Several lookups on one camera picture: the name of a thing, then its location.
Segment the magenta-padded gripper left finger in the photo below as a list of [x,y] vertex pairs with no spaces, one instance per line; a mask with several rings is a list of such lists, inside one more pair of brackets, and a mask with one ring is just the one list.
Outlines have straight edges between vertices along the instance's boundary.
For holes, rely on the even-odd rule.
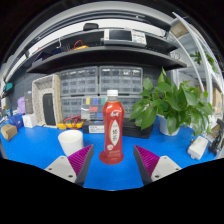
[[84,147],[72,155],[59,156],[45,170],[67,181],[83,186],[94,155],[94,146]]

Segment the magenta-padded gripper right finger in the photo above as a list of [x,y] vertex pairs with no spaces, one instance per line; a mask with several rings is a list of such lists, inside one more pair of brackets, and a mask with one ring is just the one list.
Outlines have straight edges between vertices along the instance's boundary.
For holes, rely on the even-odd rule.
[[143,185],[150,184],[181,170],[181,167],[167,155],[159,157],[138,145],[134,146],[133,155],[137,162]]

